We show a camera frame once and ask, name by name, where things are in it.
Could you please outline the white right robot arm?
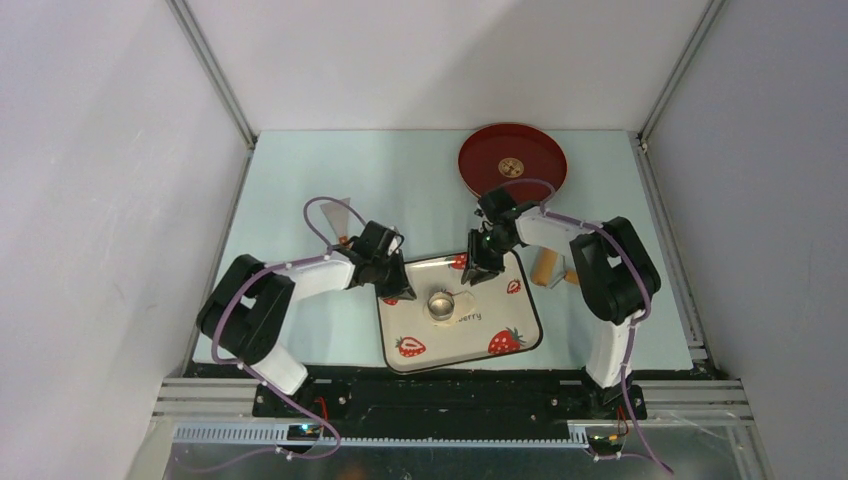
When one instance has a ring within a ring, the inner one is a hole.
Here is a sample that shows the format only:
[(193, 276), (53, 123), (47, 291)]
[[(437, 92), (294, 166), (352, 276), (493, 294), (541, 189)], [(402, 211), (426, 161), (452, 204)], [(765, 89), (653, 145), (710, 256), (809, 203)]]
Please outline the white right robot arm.
[(556, 213), (542, 203), (517, 203), (503, 187), (479, 197), (480, 228), (468, 235), (462, 283), (474, 286), (504, 273), (504, 257), (517, 246), (537, 246), (571, 260), (582, 298), (602, 327), (586, 372), (594, 382), (581, 392), (585, 411), (606, 418), (622, 403), (636, 331), (651, 313), (661, 279), (632, 223), (615, 217), (597, 224)]

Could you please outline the round steel dough cutter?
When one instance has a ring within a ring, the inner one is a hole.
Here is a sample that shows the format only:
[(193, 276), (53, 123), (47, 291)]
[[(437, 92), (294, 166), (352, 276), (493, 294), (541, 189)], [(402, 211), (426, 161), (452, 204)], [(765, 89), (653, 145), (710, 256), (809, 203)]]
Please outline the round steel dough cutter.
[(426, 310), (434, 321), (448, 321), (455, 312), (454, 296), (446, 291), (437, 291), (428, 298)]

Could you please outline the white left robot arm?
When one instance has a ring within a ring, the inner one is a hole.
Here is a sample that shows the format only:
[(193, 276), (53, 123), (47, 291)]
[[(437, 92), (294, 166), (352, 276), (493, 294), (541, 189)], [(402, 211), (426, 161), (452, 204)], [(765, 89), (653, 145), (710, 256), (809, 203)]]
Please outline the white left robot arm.
[(196, 326), (213, 341), (213, 360), (232, 362), (278, 390), (277, 402), (292, 416), (304, 416), (316, 403), (315, 388), (305, 382), (305, 365), (279, 342), (289, 307), (327, 292), (372, 285), (381, 300), (413, 301), (396, 229), (369, 221), (362, 232), (332, 245), (318, 256), (266, 264), (249, 254), (238, 256), (201, 307)]

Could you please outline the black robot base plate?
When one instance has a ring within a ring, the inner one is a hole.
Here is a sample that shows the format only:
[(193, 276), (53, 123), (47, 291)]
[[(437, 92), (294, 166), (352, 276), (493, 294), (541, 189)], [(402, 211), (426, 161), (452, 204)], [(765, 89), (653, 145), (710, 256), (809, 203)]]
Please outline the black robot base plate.
[(293, 399), (342, 436), (551, 439), (577, 420), (646, 419), (641, 388), (630, 393), (626, 405), (619, 391), (606, 400), (587, 385), (554, 380), (332, 380)]

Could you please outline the white strawberry print tray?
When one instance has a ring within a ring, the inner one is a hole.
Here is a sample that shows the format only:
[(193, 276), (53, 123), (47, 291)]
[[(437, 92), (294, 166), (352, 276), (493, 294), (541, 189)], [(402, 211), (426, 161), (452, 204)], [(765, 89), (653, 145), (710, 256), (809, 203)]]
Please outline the white strawberry print tray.
[[(516, 252), (504, 257), (505, 271), (475, 286), (461, 283), (465, 253), (406, 264), (418, 298), (378, 300), (383, 356), (389, 369), (411, 374), (449, 365), (517, 354), (543, 339), (541, 321), (523, 264)], [(450, 326), (425, 316), (425, 301), (437, 291), (474, 295), (476, 308)]]

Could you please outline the white dough piece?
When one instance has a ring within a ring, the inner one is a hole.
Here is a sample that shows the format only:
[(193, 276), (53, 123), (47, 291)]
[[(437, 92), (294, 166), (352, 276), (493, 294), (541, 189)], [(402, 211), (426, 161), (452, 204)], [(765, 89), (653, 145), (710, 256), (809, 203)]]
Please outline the white dough piece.
[(448, 320), (448, 321), (444, 321), (444, 322), (434, 321), (429, 316), (429, 314), (426, 310), (426, 303), (427, 303), (428, 299), (424, 303), (423, 310), (424, 310), (425, 316), (428, 317), (430, 320), (432, 320), (436, 326), (453, 325), (453, 324), (457, 323), (462, 317), (473, 313), (475, 308), (476, 308), (476, 300), (474, 298), (474, 295), (471, 294), (469, 291), (461, 291), (461, 292), (456, 293), (456, 294), (454, 294), (454, 293), (451, 293), (451, 294), (454, 296), (454, 300), (455, 300), (455, 312), (454, 312), (453, 316), (451, 317), (451, 319)]

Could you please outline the wooden dough roller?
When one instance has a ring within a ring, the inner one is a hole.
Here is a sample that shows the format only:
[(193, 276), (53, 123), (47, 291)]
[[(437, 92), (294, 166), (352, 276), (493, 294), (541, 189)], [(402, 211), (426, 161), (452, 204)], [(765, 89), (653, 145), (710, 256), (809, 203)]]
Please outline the wooden dough roller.
[(577, 272), (566, 265), (565, 258), (546, 248), (540, 248), (536, 255), (530, 280), (533, 284), (549, 290), (563, 282), (579, 284)]

